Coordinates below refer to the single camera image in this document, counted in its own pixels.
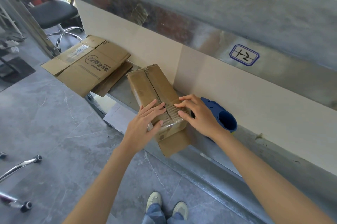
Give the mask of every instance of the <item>forearm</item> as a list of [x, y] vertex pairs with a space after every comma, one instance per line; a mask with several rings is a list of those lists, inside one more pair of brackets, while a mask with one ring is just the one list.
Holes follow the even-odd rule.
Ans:
[[105, 224], [133, 156], [123, 145], [118, 146], [63, 224]]
[[227, 154], [275, 223], [334, 223], [308, 197], [227, 130], [213, 140]]

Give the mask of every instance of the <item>finger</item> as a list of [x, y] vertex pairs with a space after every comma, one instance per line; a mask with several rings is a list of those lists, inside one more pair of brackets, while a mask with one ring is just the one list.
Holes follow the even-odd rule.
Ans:
[[157, 102], [157, 99], [154, 99], [151, 103], [149, 103], [148, 105], [146, 105], [140, 112], [139, 112], [139, 115], [147, 112], [149, 109], [151, 109], [155, 103]]
[[155, 110], [160, 110], [162, 107], [164, 107], [165, 102], [162, 102], [160, 105], [157, 105], [156, 107], [153, 107], [151, 109], [149, 109], [148, 111], [146, 111], [145, 113], [141, 114], [142, 117], [145, 117], [146, 115], [148, 115], [149, 113], [155, 111]]
[[175, 103], [174, 106], [179, 107], [179, 108], [187, 107], [191, 109], [193, 112], [195, 112], [196, 110], [196, 105], [192, 101], [189, 101], [189, 100], [184, 100], [181, 103]]
[[153, 120], [155, 117], [157, 117], [158, 115], [161, 115], [163, 113], [166, 112], [166, 108], [163, 108], [161, 110], [154, 110], [152, 112], [150, 112], [148, 115], [146, 115], [144, 118], [146, 120], [146, 122], [151, 122], [151, 120]]
[[179, 97], [179, 100], [181, 100], [181, 101], [190, 100], [193, 103], [200, 103], [200, 102], [202, 102], [201, 99], [199, 97], [197, 97], [196, 95], [194, 95], [194, 94], [185, 95], [185, 96]]
[[195, 122], [195, 119], [189, 116], [184, 111], [178, 111], [178, 115], [183, 118], [183, 120], [186, 120], [188, 123], [190, 123], [193, 126], [193, 123]]
[[156, 133], [158, 133], [158, 131], [160, 130], [161, 126], [163, 125], [164, 121], [159, 120], [154, 126], [153, 128], [147, 132], [147, 134], [149, 135], [150, 138], [154, 137]]

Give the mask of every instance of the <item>left hand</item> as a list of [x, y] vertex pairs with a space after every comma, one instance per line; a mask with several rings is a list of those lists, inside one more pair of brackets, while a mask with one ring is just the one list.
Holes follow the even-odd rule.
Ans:
[[151, 120], [166, 111], [166, 108], [163, 108], [165, 105], [164, 102], [156, 107], [153, 107], [156, 102], [157, 100], [154, 99], [146, 107], [141, 106], [136, 117], [131, 120], [127, 126], [120, 146], [125, 147], [125, 149], [130, 151], [132, 154], [136, 154], [138, 151], [142, 150], [151, 138], [159, 131], [163, 124], [163, 121], [160, 120], [150, 131], [147, 130]]

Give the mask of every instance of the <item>sneaker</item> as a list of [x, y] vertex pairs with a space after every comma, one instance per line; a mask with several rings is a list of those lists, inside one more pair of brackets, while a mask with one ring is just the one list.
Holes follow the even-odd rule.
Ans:
[[146, 204], [146, 211], [149, 209], [150, 205], [157, 203], [160, 205], [161, 208], [161, 195], [159, 192], [153, 192], [148, 199], [148, 202]]
[[188, 207], [187, 207], [187, 204], [185, 204], [183, 201], [180, 201], [176, 206], [175, 208], [173, 209], [173, 213], [172, 213], [172, 216], [175, 214], [175, 213], [180, 213], [184, 220], [187, 220], [187, 215], [188, 215]]

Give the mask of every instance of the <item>white wall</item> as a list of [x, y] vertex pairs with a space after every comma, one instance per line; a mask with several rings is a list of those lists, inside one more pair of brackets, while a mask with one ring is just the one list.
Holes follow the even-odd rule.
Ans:
[[159, 64], [176, 89], [217, 101], [240, 125], [337, 175], [337, 111], [82, 1], [77, 4], [87, 34], [126, 48], [139, 66]]

